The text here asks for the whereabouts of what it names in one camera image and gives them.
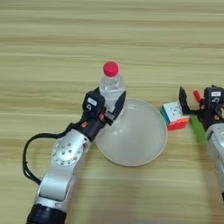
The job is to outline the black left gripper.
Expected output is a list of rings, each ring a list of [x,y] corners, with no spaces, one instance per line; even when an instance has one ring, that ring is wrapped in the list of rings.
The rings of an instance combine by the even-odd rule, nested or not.
[[[101,112],[84,112],[81,119],[70,126],[71,132],[82,134],[89,142],[93,142],[99,132],[106,126],[112,125],[117,117],[122,113],[126,100],[126,92],[123,92],[115,103],[112,113],[103,109]]]

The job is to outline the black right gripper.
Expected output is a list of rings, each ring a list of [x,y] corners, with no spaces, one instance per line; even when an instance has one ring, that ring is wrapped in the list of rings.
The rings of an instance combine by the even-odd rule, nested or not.
[[[211,104],[210,106],[200,104],[199,109],[190,109],[186,101],[186,91],[182,87],[179,88],[178,100],[183,114],[197,116],[204,130],[214,124],[224,123],[224,104]]]

